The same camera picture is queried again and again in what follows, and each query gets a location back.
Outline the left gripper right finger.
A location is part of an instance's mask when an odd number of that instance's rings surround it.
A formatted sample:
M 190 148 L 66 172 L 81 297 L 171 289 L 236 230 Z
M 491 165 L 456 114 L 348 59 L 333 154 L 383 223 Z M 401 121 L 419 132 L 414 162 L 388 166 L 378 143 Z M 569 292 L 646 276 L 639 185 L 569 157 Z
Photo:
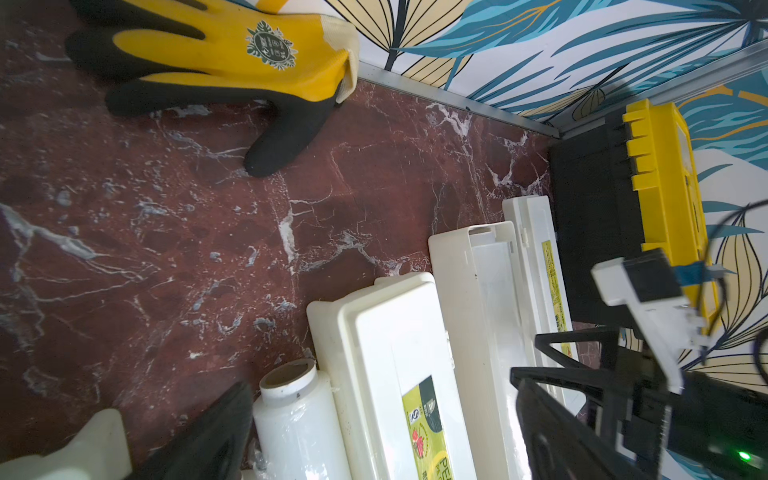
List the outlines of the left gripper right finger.
M 542 387 L 516 383 L 516 412 L 534 479 L 646 479 Z

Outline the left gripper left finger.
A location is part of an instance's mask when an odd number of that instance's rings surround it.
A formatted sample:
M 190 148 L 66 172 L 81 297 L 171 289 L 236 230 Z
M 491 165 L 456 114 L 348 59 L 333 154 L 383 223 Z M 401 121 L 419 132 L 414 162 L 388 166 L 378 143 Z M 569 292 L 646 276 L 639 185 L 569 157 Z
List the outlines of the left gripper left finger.
M 252 390 L 237 382 L 130 479 L 239 479 L 252 422 Z

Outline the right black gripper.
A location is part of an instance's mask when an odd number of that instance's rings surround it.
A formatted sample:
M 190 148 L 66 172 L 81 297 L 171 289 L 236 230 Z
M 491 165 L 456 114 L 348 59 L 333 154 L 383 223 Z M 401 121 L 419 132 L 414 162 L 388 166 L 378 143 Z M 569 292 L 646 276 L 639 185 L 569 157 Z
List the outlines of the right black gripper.
M 568 332 L 537 334 L 535 347 L 565 368 L 513 367 L 510 383 L 524 380 L 577 390 L 601 401 L 606 377 L 586 368 L 557 346 L 597 342 L 600 367 L 615 369 L 618 359 L 617 328 L 602 326 Z M 704 373 L 686 372 L 685 387 L 671 402 L 667 450 L 699 463 L 723 479 L 767 477 L 767 395 L 713 379 Z

